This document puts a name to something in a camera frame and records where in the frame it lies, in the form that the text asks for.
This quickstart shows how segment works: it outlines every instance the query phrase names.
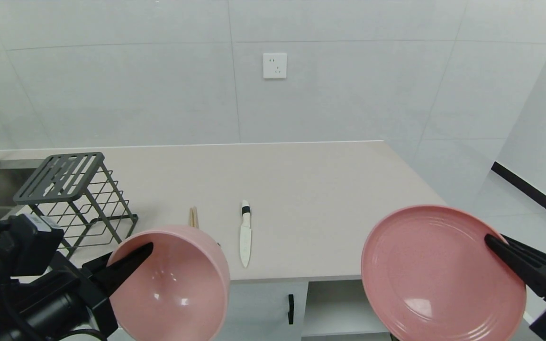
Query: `kitchen knife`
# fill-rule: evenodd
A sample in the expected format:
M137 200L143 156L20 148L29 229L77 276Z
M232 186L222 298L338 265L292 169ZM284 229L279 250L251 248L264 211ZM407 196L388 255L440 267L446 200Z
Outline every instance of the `kitchen knife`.
M247 201L241 201L241 227L239 233L239 255L244 268L250 261L250 252L252 250L252 227L250 227L250 204Z

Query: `cabinet handle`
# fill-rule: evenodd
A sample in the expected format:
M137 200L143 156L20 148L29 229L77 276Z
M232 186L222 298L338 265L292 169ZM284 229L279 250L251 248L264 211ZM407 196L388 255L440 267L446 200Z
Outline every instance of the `cabinet handle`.
M290 310L288 311L288 324L294 324L294 295L288 295L288 304L290 304Z

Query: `metal dish rack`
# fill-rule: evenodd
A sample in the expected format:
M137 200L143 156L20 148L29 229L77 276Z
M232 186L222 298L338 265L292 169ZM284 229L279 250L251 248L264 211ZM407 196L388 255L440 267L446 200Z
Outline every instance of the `metal dish rack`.
M104 166L102 153L51 155L15 194L18 205L54 219L64 229L61 249L66 257L86 246L120 243L132 234L138 216L132 214L123 191Z

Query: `kitchen counter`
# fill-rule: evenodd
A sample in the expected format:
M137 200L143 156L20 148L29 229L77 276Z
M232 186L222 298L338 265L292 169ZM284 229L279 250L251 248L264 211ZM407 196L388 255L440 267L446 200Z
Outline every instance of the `kitchen counter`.
M384 142L272 143L0 151L0 159L102 151L135 233L187 224L223 249L233 281L360 278L366 236L388 213L444 201ZM252 208L252 255L241 265L241 200ZM116 244L79 249L83 261Z

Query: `cabinet door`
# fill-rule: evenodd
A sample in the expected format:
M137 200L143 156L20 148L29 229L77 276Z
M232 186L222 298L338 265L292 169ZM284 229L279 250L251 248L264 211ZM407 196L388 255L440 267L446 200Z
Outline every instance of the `cabinet door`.
M216 341L300 341L307 287L307 282L232 284L225 325ZM290 295L293 321L288 316Z

